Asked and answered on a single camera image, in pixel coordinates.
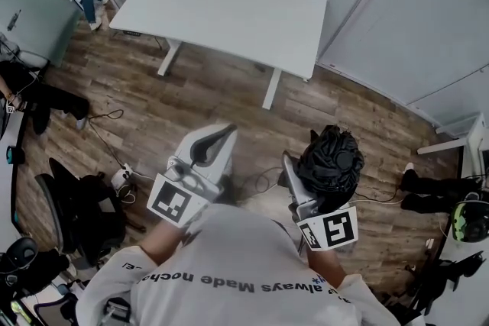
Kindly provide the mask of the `person's left forearm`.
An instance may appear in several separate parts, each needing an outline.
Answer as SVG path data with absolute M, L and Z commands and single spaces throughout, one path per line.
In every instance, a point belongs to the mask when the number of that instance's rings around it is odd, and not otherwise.
M 164 264 L 171 258 L 188 227 L 178 228 L 166 220 L 161 220 L 138 246 L 157 265 Z

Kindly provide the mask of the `person's white printed t-shirt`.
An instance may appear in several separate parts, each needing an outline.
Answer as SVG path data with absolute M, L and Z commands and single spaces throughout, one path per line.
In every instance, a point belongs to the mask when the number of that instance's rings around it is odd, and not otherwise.
M 400 326 L 362 277 L 333 288 L 277 222 L 212 205 L 157 266 L 137 245 L 115 253 L 76 305 L 99 326 L 108 299 L 131 305 L 133 326 Z

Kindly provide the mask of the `black backpack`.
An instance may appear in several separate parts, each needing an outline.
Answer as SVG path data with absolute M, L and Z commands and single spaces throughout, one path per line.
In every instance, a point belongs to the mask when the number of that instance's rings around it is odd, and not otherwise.
M 126 227 L 146 232 L 145 226 L 128 218 L 115 190 L 101 176 L 81 178 L 74 198 L 73 229 L 83 262 L 89 267 L 98 266 L 111 249 L 123 243 Z

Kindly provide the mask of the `white office desk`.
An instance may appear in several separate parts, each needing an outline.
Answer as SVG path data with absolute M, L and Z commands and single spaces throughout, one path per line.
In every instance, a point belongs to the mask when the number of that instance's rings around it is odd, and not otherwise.
M 446 134 L 451 140 L 421 147 L 418 155 L 463 148 L 462 169 L 469 176 L 482 177 L 489 170 L 489 121 L 482 112 L 436 128 L 437 134 Z

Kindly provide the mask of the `white power strip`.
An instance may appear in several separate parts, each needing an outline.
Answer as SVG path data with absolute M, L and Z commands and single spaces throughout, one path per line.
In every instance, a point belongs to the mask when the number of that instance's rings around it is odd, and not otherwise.
M 112 188 L 119 190 L 122 186 L 130 183 L 132 174 L 134 173 L 130 165 L 125 163 L 111 178 Z

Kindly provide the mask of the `black mesh office chair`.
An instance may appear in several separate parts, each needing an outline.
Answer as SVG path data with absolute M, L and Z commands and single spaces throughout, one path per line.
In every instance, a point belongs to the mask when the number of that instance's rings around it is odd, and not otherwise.
M 73 254 L 79 246 L 76 233 L 76 190 L 79 180 L 60 162 L 49 158 L 51 174 L 35 176 L 53 215 L 58 250 Z

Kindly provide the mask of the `black green headset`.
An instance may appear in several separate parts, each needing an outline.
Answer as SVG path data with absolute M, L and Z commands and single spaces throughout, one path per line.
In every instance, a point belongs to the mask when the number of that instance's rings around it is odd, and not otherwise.
M 477 243 L 489 237 L 489 198 L 483 192 L 469 192 L 456 203 L 451 214 L 452 236 L 456 241 Z

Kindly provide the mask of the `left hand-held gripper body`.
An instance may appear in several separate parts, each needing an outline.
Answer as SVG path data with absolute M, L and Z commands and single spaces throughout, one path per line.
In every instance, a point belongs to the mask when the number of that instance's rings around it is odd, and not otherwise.
M 166 172 L 157 175 L 154 181 L 147 209 L 175 227 L 183 228 L 222 194 L 220 181 L 224 171 L 223 158 L 209 165 L 199 165 L 171 156 Z

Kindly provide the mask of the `purple-edged mesh chair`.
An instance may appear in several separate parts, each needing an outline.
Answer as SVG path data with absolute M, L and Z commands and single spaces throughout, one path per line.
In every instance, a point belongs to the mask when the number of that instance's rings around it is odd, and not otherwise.
M 68 293 L 55 302 L 40 303 L 34 306 L 34 313 L 43 326 L 79 326 L 76 319 L 78 298 Z

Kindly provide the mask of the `black glove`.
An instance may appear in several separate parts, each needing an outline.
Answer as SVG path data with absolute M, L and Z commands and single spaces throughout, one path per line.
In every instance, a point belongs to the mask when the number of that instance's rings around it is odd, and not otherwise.
M 483 250 L 459 261 L 437 260 L 429 266 L 415 284 L 415 295 L 410 309 L 429 314 L 434 301 L 445 291 L 447 282 L 453 283 L 452 290 L 458 288 L 460 278 L 472 277 L 485 262 Z

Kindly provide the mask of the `person's right forearm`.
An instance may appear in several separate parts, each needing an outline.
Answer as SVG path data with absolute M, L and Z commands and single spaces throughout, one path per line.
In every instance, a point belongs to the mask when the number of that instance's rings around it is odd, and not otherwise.
M 337 289 L 347 276 L 337 253 L 334 250 L 306 250 L 309 268 L 323 277 L 333 288 Z

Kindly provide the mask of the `frosted green glass door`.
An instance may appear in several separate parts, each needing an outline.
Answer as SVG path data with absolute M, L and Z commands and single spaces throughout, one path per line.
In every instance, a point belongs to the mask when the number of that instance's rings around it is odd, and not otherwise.
M 55 66 L 63 62 L 80 17 L 72 0 L 0 0 L 0 33 Z

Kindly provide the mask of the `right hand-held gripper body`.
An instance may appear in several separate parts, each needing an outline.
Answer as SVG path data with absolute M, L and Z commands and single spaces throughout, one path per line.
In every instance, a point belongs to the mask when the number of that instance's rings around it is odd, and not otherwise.
M 293 221 L 311 251 L 327 251 L 353 244 L 358 240 L 356 207 L 350 202 L 336 210 L 323 205 L 324 199 L 313 199 L 289 205 Z

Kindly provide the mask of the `white table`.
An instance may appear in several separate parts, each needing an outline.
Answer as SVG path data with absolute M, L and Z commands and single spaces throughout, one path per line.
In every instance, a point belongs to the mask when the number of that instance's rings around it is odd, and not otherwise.
M 272 106 L 282 73 L 313 76 L 327 0 L 126 0 L 110 27 L 162 37 L 167 73 L 182 44 L 239 56 L 273 70 L 263 108 Z

